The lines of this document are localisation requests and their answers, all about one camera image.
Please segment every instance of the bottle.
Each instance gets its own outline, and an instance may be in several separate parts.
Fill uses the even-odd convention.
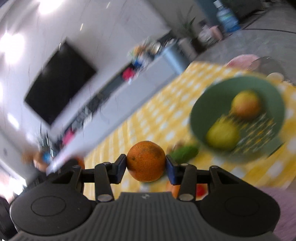
[[[198,35],[198,39],[207,46],[212,45],[216,42],[216,39],[212,36],[212,31],[208,27],[205,20],[199,22],[200,27],[202,28],[201,32]]]
[[[214,5],[218,9],[217,18],[226,32],[231,33],[240,29],[237,18],[229,8],[224,7],[219,0],[215,1]]]

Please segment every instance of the yellow pear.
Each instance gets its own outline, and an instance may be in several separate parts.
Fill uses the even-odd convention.
[[[206,135],[208,144],[220,150],[232,150],[240,140],[239,127],[227,118],[217,120]]]

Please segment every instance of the kitchen counter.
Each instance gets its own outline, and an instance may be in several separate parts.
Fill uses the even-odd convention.
[[[57,171],[72,156],[85,156],[175,77],[173,68],[159,56],[130,84],[124,83],[113,93],[92,121],[59,152],[46,173]]]

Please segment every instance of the grey floor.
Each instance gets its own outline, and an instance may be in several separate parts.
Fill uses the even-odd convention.
[[[277,4],[253,19],[196,60],[225,64],[241,54],[272,56],[296,83],[296,10],[288,4]]]

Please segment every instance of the polka dot tablecloth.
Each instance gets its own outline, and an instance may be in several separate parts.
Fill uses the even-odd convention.
[[[219,65],[193,62],[187,70],[172,83],[164,87],[150,101],[110,134],[85,159],[86,168],[98,163],[114,162],[121,154],[127,154],[131,146],[139,141],[150,140],[164,150],[179,140],[194,139],[190,132],[191,109],[210,85],[240,75],[254,75]],[[198,169],[218,165],[254,186],[287,187],[296,176],[296,88],[286,82],[273,83],[281,92],[286,104],[285,123],[280,132],[284,144],[269,158],[262,157],[244,164],[228,162],[209,151],[200,149],[191,161]],[[126,170],[121,184],[112,184],[114,196],[122,191],[156,192],[165,191],[167,177],[153,183],[140,183]],[[94,184],[85,185],[84,194],[94,199]]]

